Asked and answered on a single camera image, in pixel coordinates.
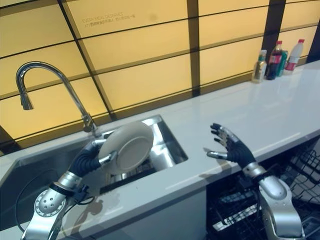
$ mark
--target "robotic arm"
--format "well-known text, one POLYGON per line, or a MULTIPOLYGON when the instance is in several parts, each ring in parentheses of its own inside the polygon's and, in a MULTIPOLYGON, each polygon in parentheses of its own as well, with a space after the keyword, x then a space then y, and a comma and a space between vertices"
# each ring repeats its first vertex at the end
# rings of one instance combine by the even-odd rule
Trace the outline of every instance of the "robotic arm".
POLYGON ((66 211, 76 203, 83 201, 87 188, 79 188, 82 178, 89 172, 117 158, 116 151, 102 159, 98 159, 100 147, 105 139, 97 139, 88 143, 75 157, 57 182, 36 198, 33 217, 25 229, 21 240, 55 240, 61 229, 62 219, 66 211))
POLYGON ((258 184, 262 217, 268 239, 305 239, 301 219, 292 204, 289 186, 260 166, 249 148, 229 129, 217 123, 213 123, 210 127, 211 133, 219 137, 214 140, 224 146, 227 152, 208 150, 206 155, 238 163, 243 173, 258 184))

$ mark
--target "chrome faucet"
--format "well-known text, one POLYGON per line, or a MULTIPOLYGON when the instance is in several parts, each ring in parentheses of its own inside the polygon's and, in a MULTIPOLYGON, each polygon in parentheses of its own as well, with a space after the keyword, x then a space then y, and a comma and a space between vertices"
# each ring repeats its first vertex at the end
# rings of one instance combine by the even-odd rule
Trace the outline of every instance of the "chrome faucet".
POLYGON ((67 91, 69 92, 70 96, 72 97, 74 103, 76 104, 76 106, 78 107, 78 109, 82 114, 81 118, 84 122, 83 130, 87 133, 92 132, 95 137, 98 137, 97 136, 98 127, 96 126, 94 120, 92 119, 90 114, 86 111, 83 104, 81 103, 79 97, 77 96, 74 88, 71 86, 67 77, 59 69, 57 69, 56 67, 48 63, 41 62, 41 61, 30 61, 23 64, 16 72, 15 80, 20 93, 21 105, 23 106, 23 109, 31 110, 34 108, 28 96, 28 92, 24 82, 26 72, 33 68, 42 68, 42 69, 49 70, 50 72, 53 72, 55 75, 57 75, 61 79, 67 91))

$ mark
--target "countertop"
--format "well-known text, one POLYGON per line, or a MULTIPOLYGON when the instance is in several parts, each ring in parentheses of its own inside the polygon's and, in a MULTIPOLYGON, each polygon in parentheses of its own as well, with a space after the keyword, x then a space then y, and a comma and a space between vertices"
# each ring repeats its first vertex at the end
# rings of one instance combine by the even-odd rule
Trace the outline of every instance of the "countertop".
MULTIPOLYGON (((292 75, 240 83, 100 126, 108 130, 160 114, 188 160, 105 193, 90 205, 74 207, 63 220, 64 231, 79 231, 85 238, 239 171, 235 163, 206 156, 203 147, 224 150, 213 141, 213 122, 233 131, 263 161, 320 135, 319 106, 320 61, 315 61, 297 67, 292 75)), ((19 157, 86 136, 78 132, 2 156, 0 177, 19 157)), ((12 227, 1 231, 0 239, 21 235, 12 227)))

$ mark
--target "plastic bottle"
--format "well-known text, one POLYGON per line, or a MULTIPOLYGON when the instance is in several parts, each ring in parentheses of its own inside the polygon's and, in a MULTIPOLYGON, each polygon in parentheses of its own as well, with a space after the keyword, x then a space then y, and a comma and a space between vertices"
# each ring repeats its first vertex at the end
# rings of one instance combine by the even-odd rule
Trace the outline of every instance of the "plastic bottle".
POLYGON ((282 44, 282 41, 276 41, 275 48, 271 52, 268 69, 265 75, 265 78, 268 80, 274 80, 276 78, 277 67, 278 67, 278 64, 281 62, 281 57, 282 57, 281 44, 282 44))
POLYGON ((276 76, 277 77, 281 77, 282 74, 284 73, 287 57, 288 57, 288 51, 282 50, 281 62, 279 63, 279 65, 276 69, 276 76))
POLYGON ((290 53, 288 62, 285 65, 285 70, 293 71, 295 69, 301 56, 302 50, 304 49, 304 42, 304 39, 299 39, 298 43, 294 46, 290 53))
POLYGON ((266 63, 267 50, 260 50, 258 61, 253 67, 251 80, 254 83, 261 83, 264 79, 267 63, 266 63))

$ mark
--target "dishwasher rack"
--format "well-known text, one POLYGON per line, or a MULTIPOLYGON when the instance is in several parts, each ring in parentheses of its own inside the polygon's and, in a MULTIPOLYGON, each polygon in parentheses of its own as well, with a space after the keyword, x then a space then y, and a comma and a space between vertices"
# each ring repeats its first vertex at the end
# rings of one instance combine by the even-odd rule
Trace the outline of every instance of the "dishwasher rack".
MULTIPOLYGON (((314 150, 298 150, 289 161, 276 162, 268 171, 290 186, 306 239, 319 240, 320 156, 314 150)), ((242 173, 229 177, 223 190, 209 192, 207 239, 267 240, 258 196, 257 187, 242 173)))

